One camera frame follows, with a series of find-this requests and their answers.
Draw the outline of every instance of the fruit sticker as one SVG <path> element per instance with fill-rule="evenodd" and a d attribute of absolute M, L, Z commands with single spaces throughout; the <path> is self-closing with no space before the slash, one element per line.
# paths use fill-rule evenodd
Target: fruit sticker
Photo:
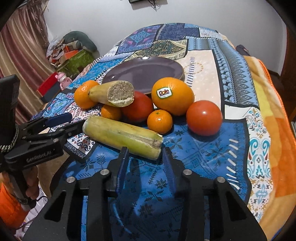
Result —
<path fill-rule="evenodd" d="M 157 90 L 157 95 L 161 99 L 168 98 L 172 95 L 172 91 L 169 87 L 163 87 Z"/>

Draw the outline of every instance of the pink bear figurine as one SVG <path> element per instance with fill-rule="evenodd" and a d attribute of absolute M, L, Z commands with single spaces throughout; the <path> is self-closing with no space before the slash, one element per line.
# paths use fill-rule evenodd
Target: pink bear figurine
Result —
<path fill-rule="evenodd" d="M 59 72 L 58 75 L 55 76 L 60 82 L 59 86 L 61 87 L 61 90 L 63 91 L 65 88 L 67 88 L 73 80 L 71 78 L 67 77 L 64 72 Z"/>

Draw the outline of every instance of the curtain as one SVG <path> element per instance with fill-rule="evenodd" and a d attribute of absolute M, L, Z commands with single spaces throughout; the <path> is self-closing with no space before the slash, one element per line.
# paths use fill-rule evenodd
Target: curtain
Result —
<path fill-rule="evenodd" d="M 53 72 L 46 58 L 49 45 L 42 0 L 29 0 L 18 8 L 0 33 L 0 77 L 16 74 L 20 79 L 16 122 L 28 121 L 43 103 L 38 87 Z"/>

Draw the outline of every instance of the orange sleeve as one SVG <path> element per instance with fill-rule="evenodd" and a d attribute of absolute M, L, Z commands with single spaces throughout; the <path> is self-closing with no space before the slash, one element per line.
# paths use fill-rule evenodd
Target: orange sleeve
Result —
<path fill-rule="evenodd" d="M 19 228 L 28 212 L 25 212 L 20 203 L 7 192 L 3 183 L 0 189 L 0 217 L 7 227 L 11 229 Z"/>

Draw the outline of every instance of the tangerine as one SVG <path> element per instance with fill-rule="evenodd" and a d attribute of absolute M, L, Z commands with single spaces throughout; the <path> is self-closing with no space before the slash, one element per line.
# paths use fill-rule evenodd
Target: tangerine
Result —
<path fill-rule="evenodd" d="M 147 95 L 135 91 L 133 103 L 122 107 L 121 110 L 130 122 L 139 123 L 147 120 L 154 110 L 154 106 L 152 100 Z"/>
<path fill-rule="evenodd" d="M 105 104 L 101 109 L 101 116 L 111 120 L 119 121 L 121 119 L 121 109 L 119 107 Z"/>
<path fill-rule="evenodd" d="M 147 119 L 148 129 L 161 135 L 168 133 L 173 126 L 171 114 L 165 110 L 153 111 Z"/>
<path fill-rule="evenodd" d="M 186 113 L 188 128 L 201 136 L 212 136 L 218 133 L 223 116 L 219 107 L 208 100 L 194 102 Z"/>
<path fill-rule="evenodd" d="M 74 100 L 81 109 L 89 109 L 97 104 L 89 98 L 90 89 L 96 85 L 99 85 L 96 81 L 88 80 L 80 85 L 75 91 Z"/>
<path fill-rule="evenodd" d="M 152 87 L 151 97 L 157 108 L 176 116 L 186 114 L 194 102 L 192 89 L 183 81 L 172 77 L 158 80 Z"/>

